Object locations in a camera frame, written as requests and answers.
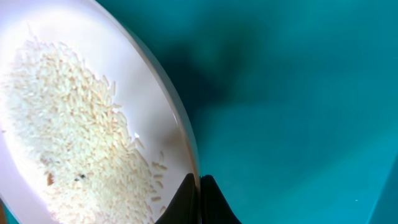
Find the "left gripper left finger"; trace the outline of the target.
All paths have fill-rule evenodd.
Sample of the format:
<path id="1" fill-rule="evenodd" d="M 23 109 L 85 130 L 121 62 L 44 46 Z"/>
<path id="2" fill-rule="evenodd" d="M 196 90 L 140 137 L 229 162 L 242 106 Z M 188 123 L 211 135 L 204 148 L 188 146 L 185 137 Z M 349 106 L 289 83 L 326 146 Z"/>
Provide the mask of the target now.
<path id="1" fill-rule="evenodd" d="M 199 224 L 198 205 L 195 176 L 189 173 L 155 224 Z"/>

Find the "large white plate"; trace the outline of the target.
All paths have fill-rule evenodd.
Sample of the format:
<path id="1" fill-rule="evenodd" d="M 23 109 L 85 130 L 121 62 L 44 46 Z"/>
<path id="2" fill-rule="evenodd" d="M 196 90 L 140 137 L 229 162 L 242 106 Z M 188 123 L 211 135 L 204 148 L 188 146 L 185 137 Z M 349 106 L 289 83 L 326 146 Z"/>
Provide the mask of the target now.
<path id="1" fill-rule="evenodd" d="M 1 68 L 36 35 L 63 42 L 96 76 L 116 84 L 117 104 L 149 164 L 165 166 L 154 183 L 159 201 L 148 201 L 146 222 L 161 222 L 185 176 L 200 175 L 198 151 L 183 103 L 160 63 L 131 31 L 96 1 L 1 1 Z"/>

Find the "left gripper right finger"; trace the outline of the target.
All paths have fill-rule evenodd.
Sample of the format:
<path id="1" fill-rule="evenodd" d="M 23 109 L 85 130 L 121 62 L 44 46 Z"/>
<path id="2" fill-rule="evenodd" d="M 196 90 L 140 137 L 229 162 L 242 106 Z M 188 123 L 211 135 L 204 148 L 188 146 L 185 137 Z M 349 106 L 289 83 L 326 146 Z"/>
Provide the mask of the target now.
<path id="1" fill-rule="evenodd" d="M 213 176 L 204 175 L 201 177 L 200 187 L 202 224 L 241 224 L 228 205 Z"/>

